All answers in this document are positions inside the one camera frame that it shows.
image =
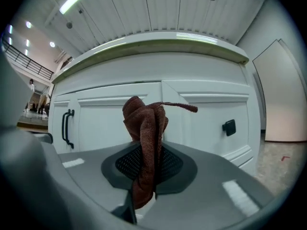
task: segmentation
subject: brown towel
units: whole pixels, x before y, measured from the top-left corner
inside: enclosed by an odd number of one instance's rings
[[[172,105],[197,112],[197,107],[170,102],[156,102],[145,105],[138,97],[131,97],[123,106],[124,124],[133,141],[142,145],[142,168],[139,177],[132,185],[134,208],[138,209],[147,204],[155,190],[154,171],[159,166],[162,134],[166,129],[168,119],[161,105]]]

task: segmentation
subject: white paneled ceiling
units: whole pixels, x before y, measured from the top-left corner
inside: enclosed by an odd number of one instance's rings
[[[64,2],[29,0],[23,13],[77,57],[110,40],[155,30],[191,31],[236,44],[264,0],[80,0],[63,15]]]

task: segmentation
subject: railing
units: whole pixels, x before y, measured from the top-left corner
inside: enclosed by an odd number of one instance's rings
[[[5,40],[2,40],[2,43],[3,43],[4,50],[5,50],[5,54],[8,58],[12,59],[13,61],[16,61],[23,67],[42,76],[45,79],[48,79],[48,80],[51,79],[52,74],[54,72],[48,70],[47,68],[39,65],[37,62],[31,60],[29,57],[24,55],[22,52],[20,52],[18,49],[10,45]]]

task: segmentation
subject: white cabinet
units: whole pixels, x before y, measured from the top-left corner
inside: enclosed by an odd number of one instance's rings
[[[164,102],[191,104],[197,113],[165,106],[169,119],[164,139],[223,156],[235,165],[243,165],[259,146],[260,126],[255,96],[248,85],[221,81],[162,81]],[[222,125],[235,120],[236,133],[227,136]]]
[[[162,100],[161,83],[136,83],[76,92],[80,151],[95,150],[132,141],[123,120],[122,107],[139,96],[145,104]]]
[[[72,151],[79,151],[78,143],[76,140],[76,131],[78,129],[77,122],[75,117],[78,116],[78,106],[76,105],[75,93],[64,94],[54,98],[50,107],[50,116],[48,123],[48,131],[53,136],[53,143],[57,153],[67,153]],[[68,110],[74,110],[75,115],[69,116],[67,118]],[[62,125],[65,128],[67,123],[67,137],[65,134],[65,129],[62,130]],[[63,139],[68,138],[68,140],[74,144],[68,145],[67,142]]]

